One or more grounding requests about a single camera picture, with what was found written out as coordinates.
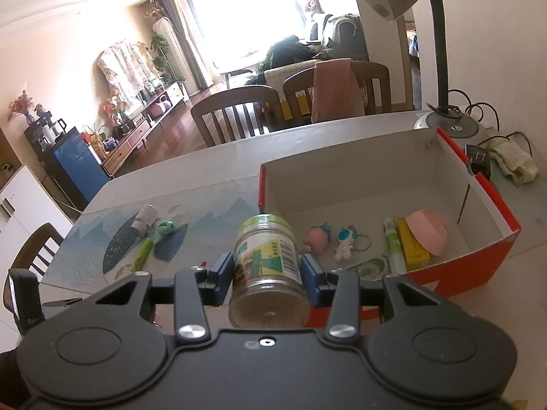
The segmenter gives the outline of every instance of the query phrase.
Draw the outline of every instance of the desk lamp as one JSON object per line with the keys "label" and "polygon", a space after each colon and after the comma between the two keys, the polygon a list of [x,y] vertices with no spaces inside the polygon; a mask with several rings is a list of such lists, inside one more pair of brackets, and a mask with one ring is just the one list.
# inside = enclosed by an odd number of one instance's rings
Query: desk lamp
{"label": "desk lamp", "polygon": [[[403,14],[418,0],[365,0],[374,11],[386,21],[393,21]],[[452,139],[463,147],[465,143],[478,143],[488,137],[486,131],[467,114],[461,113],[456,106],[449,105],[448,63],[446,58],[446,27],[442,0],[429,0],[433,14],[435,37],[435,55],[437,61],[437,81],[439,106],[431,108],[432,112],[421,117],[414,128],[441,127]]]}

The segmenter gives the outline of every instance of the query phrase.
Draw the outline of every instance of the transparent jar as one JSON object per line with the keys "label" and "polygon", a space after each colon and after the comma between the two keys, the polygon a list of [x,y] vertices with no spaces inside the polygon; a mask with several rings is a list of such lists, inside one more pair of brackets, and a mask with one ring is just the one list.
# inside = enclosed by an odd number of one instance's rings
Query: transparent jar
{"label": "transparent jar", "polygon": [[240,227],[234,249],[234,290],[228,316],[234,327],[299,328],[310,317],[291,226],[261,214]]}

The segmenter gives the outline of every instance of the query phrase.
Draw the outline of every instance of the pink cloth on chair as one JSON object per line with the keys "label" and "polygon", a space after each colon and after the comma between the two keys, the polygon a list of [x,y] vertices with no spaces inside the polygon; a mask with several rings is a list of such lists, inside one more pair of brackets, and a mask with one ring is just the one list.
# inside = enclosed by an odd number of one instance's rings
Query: pink cloth on chair
{"label": "pink cloth on chair", "polygon": [[363,93],[351,70],[351,59],[316,63],[311,121],[319,123],[364,114]]}

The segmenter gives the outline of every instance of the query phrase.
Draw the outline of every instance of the lamp neck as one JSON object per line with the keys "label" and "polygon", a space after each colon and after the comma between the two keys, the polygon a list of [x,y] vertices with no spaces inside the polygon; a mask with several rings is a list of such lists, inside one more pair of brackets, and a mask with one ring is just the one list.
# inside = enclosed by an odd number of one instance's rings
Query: lamp neck
{"label": "lamp neck", "polygon": [[448,110],[448,60],[446,57],[446,22],[442,0],[429,0],[433,14],[433,35],[435,37],[435,57],[437,62],[437,85],[439,89],[439,109]]}

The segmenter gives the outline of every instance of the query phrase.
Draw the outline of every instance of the chair backrest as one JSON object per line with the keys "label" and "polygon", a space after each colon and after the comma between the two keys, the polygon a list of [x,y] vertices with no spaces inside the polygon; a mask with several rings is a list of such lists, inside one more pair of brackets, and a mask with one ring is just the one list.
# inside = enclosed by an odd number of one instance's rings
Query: chair backrest
{"label": "chair backrest", "polygon": [[[41,276],[45,274],[45,271],[49,267],[49,257],[55,256],[55,252],[48,246],[49,239],[53,239],[58,246],[61,246],[63,243],[63,237],[55,227],[51,223],[45,223],[27,239],[13,261],[12,268],[30,269],[32,267],[34,271],[37,271],[38,278],[41,279]],[[48,258],[40,254],[42,250],[45,251]],[[3,299],[5,308],[13,313],[12,293],[7,277],[4,283]]]}
{"label": "chair backrest", "polygon": [[[255,105],[256,103],[263,104],[264,113],[258,112]],[[239,138],[244,139],[246,137],[255,136],[255,127],[252,123],[249,109],[247,108],[248,104],[252,104],[251,110],[253,111],[259,134],[265,133],[263,120],[266,121],[266,126],[269,132],[284,129],[284,127],[286,127],[284,125],[285,120],[283,118],[283,112],[281,111],[279,94],[277,94],[275,89],[259,84],[234,88],[212,94],[196,103],[190,110],[192,118],[196,122],[198,130],[203,136],[207,146],[211,147],[217,144],[215,143],[215,140],[207,127],[205,117],[209,114],[212,119],[212,121],[209,120],[209,123],[210,125],[214,125],[214,129],[216,135],[218,135],[220,143],[226,143],[226,136],[224,132],[228,133],[227,135],[229,141],[237,140],[232,127],[232,121],[235,121],[237,125]],[[248,135],[245,133],[243,123],[241,122],[241,110],[238,109],[239,105],[242,106]],[[220,121],[217,117],[217,111],[222,111]]]}
{"label": "chair backrest", "polygon": [[[389,82],[389,69],[387,66],[367,61],[356,61],[351,62],[351,70],[357,79],[359,87],[366,88],[368,105],[365,107],[365,114],[376,114],[373,79],[379,80],[379,88],[382,97],[382,113],[391,112],[391,85]],[[300,91],[305,92],[308,108],[311,112],[312,98],[310,96],[309,88],[313,88],[314,75],[315,68],[306,69],[289,77],[283,84],[286,102],[289,105],[289,109],[291,109],[291,114],[297,125],[304,124],[304,118],[298,99],[296,98],[296,93]]]}

